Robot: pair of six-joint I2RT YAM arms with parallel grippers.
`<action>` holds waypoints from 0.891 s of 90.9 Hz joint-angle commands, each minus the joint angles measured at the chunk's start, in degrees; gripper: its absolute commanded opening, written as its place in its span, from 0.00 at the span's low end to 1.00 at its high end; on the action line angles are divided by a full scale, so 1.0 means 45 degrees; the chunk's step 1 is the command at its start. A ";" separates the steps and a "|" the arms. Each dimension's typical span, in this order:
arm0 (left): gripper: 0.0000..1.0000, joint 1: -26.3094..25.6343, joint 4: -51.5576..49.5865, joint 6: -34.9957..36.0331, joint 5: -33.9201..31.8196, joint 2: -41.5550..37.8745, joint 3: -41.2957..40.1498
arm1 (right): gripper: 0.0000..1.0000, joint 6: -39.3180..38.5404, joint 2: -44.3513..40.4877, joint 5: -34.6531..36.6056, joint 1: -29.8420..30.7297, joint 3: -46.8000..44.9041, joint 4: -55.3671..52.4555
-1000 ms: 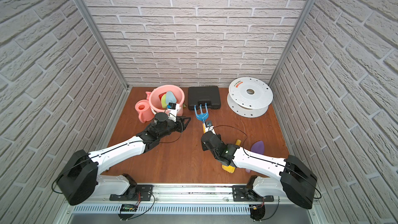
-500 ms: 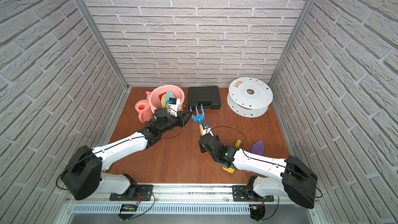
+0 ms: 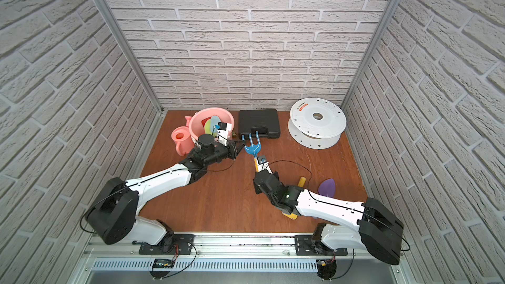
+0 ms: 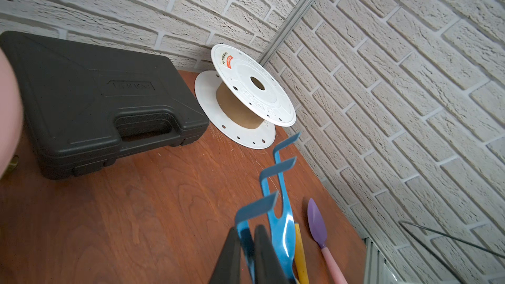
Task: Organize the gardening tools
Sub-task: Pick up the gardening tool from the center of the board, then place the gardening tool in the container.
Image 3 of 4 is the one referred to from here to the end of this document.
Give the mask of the red shovel wooden handle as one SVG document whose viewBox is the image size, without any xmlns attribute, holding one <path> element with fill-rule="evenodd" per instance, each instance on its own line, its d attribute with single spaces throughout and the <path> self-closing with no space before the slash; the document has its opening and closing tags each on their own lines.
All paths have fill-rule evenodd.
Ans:
<svg viewBox="0 0 505 284">
<path fill-rule="evenodd" d="M 202 126 L 205 127 L 206 123 L 210 120 L 210 117 L 202 119 Z"/>
</svg>

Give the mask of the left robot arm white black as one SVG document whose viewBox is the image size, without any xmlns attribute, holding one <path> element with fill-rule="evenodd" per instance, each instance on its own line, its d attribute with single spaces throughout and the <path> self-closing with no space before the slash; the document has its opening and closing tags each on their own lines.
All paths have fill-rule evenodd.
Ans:
<svg viewBox="0 0 505 284">
<path fill-rule="evenodd" d="M 168 169 L 127 181 L 110 179 L 85 212 L 84 220 L 107 245 L 123 240 L 163 245 L 169 242 L 173 231 L 159 220 L 140 216 L 142 208 L 164 193 L 194 184 L 210 171 L 210 165 L 236 159 L 244 146 L 240 141 L 215 141 L 204 134 L 184 160 Z"/>
</svg>

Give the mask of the blue rake yellow handle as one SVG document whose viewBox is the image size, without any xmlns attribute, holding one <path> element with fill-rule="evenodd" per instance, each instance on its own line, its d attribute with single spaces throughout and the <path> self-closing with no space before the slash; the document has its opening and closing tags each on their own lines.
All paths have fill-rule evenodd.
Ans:
<svg viewBox="0 0 505 284">
<path fill-rule="evenodd" d="M 250 145 L 246 145 L 244 147 L 244 149 L 247 154 L 252 155 L 254 157 L 255 171 L 260 172 L 260 169 L 259 169 L 260 163 L 258 160 L 258 155 L 259 155 L 259 152 L 260 152 L 262 146 L 260 143 L 259 133 L 257 131 L 255 132 L 255 138 L 256 138 L 256 143 L 254 143 L 254 141 L 253 141 L 253 135 L 249 134 Z"/>
</svg>

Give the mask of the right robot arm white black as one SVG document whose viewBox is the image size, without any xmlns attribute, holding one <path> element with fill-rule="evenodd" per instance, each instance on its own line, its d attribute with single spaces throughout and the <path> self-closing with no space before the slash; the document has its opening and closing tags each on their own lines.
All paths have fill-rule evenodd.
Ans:
<svg viewBox="0 0 505 284">
<path fill-rule="evenodd" d="M 253 184 L 256 193 L 265 194 L 282 213 L 325 220 L 314 235 L 326 248 L 366 249 L 386 264 L 399 264 L 404 225 L 379 200 L 369 197 L 366 202 L 351 202 L 325 197 L 284 185 L 269 170 L 257 172 Z"/>
</svg>

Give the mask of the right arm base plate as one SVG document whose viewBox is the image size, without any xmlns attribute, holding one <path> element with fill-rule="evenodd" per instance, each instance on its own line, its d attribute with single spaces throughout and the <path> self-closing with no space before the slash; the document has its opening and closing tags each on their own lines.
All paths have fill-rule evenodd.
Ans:
<svg viewBox="0 0 505 284">
<path fill-rule="evenodd" d="M 311 235 L 295 235 L 295 250 L 297 256 L 347 256 L 346 248 L 331 249 L 321 241 L 315 241 Z"/>
</svg>

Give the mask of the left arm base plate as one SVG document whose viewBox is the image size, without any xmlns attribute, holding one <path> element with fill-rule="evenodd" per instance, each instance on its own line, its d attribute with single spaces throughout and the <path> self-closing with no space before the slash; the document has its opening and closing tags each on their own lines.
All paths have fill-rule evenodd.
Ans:
<svg viewBox="0 0 505 284">
<path fill-rule="evenodd" d="M 194 239 L 194 234 L 174 234 L 169 238 L 163 239 L 159 245 L 148 245 L 147 243 L 142 243 L 139 248 L 139 254 L 189 256 L 195 251 L 192 247 Z"/>
</svg>

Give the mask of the purple trowel pink handle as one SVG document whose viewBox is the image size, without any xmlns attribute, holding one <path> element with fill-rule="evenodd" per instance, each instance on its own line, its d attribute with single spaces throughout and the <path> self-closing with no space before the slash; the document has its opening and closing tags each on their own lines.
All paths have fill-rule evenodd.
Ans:
<svg viewBox="0 0 505 284">
<path fill-rule="evenodd" d="M 318 186 L 318 194 L 321 196 L 329 197 L 329 198 L 334 198 L 336 192 L 336 183 L 333 178 L 324 180 L 319 186 Z"/>
</svg>

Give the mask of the pink plastic bucket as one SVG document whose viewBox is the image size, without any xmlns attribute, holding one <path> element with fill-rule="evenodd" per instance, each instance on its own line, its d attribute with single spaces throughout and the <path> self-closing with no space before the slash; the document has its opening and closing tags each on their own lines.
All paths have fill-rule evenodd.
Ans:
<svg viewBox="0 0 505 284">
<path fill-rule="evenodd" d="M 229 111 L 218 107 L 200 110 L 193 116 L 186 116 L 185 119 L 194 143 L 200 135 L 211 134 L 212 132 L 216 135 L 218 122 L 229 124 L 231 130 L 235 126 L 233 115 Z"/>
</svg>

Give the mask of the green trowel wooden handle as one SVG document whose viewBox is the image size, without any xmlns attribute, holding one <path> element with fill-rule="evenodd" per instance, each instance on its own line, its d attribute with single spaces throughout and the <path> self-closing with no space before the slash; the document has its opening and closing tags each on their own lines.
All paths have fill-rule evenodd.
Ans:
<svg viewBox="0 0 505 284">
<path fill-rule="evenodd" d="M 214 135 L 215 127 L 216 124 L 210 119 L 204 127 L 205 133 L 209 135 Z"/>
</svg>

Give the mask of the light blue trowel white handle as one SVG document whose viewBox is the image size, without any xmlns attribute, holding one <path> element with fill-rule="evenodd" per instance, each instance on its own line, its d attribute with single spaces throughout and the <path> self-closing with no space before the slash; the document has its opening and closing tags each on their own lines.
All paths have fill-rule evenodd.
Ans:
<svg viewBox="0 0 505 284">
<path fill-rule="evenodd" d="M 218 116 L 212 116 L 210 118 L 210 131 L 211 133 L 217 133 L 220 130 L 221 119 Z"/>
</svg>

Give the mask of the pink watering can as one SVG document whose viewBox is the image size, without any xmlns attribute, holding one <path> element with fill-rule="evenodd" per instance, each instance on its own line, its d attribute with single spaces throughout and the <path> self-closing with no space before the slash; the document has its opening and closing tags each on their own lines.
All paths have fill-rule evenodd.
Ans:
<svg viewBox="0 0 505 284">
<path fill-rule="evenodd" d="M 190 153 L 194 147 L 193 138 L 189 129 L 189 122 L 191 121 L 191 116 L 186 116 L 185 126 L 180 126 L 174 129 L 171 134 L 171 138 L 176 145 L 176 152 L 180 156 L 185 156 Z"/>
</svg>

